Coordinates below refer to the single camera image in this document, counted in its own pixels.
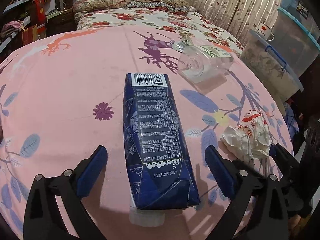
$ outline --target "leaf pattern curtain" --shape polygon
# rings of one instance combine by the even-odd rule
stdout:
[[[260,22],[270,28],[277,17],[280,0],[186,0],[216,26],[235,36],[242,45],[247,32]]]

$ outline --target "barcode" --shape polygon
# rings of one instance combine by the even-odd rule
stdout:
[[[131,73],[132,86],[167,87],[163,74]]]

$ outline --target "blue milk carton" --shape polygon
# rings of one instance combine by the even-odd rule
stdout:
[[[199,204],[168,75],[129,73],[123,101],[124,151],[138,210]]]

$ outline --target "orange coral print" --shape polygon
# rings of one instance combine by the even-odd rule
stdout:
[[[44,49],[41,51],[41,54],[45,54],[46,52],[48,52],[48,55],[50,56],[52,53],[56,52],[57,50],[59,50],[59,46],[64,45],[65,48],[64,49],[68,49],[71,47],[70,44],[68,43],[61,43],[63,40],[67,40],[70,38],[74,38],[74,37],[79,37],[79,36],[83,36],[83,35],[87,35],[90,33],[96,33],[99,29],[88,29],[85,30],[84,32],[71,32],[71,33],[65,33],[63,36],[57,38],[56,40],[54,40],[52,43],[49,43],[47,46],[47,49]]]

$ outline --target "plastic storage box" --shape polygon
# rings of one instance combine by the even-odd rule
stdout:
[[[274,98],[274,91],[282,102],[288,100],[303,86],[287,62],[254,30],[240,59],[250,68]]]
[[[319,38],[320,30],[301,0],[281,0],[280,7],[296,18],[316,40]]]
[[[270,45],[287,61],[299,77],[316,59],[320,46],[307,29],[283,8],[273,26]]]

